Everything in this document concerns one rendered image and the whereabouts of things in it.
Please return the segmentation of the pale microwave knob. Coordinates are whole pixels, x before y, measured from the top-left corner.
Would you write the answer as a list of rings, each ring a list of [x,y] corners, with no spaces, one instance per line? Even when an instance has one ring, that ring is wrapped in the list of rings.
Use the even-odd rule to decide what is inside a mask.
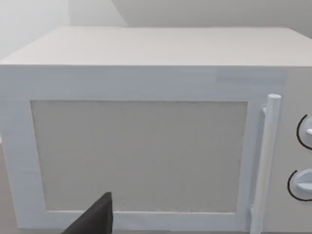
[[[294,170],[287,180],[287,191],[297,201],[312,202],[312,169]],[[311,198],[299,197],[297,192],[310,195]]]
[[[312,151],[312,116],[305,114],[296,127],[296,138],[299,144]]]

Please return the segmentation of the pale microwave oven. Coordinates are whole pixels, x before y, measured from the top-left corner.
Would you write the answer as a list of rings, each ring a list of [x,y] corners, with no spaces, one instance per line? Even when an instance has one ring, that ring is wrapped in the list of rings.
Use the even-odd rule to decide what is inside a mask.
[[[287,28],[66,27],[12,53],[0,65],[263,66],[286,70],[262,233],[312,234],[312,202],[288,194],[294,170],[312,169],[296,127],[312,116],[312,39]],[[253,166],[254,203],[265,114]]]

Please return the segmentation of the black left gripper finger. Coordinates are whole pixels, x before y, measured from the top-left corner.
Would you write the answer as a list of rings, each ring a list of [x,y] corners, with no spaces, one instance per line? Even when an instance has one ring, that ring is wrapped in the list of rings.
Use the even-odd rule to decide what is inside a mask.
[[[113,200],[107,192],[61,234],[112,234]]]

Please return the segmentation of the pale microwave door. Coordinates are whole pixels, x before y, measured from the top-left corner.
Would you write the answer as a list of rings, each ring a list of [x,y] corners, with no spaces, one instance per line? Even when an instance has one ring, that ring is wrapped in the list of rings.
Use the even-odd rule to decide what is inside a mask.
[[[261,106],[281,67],[0,65],[21,229],[64,229],[112,191],[116,230],[246,231]]]

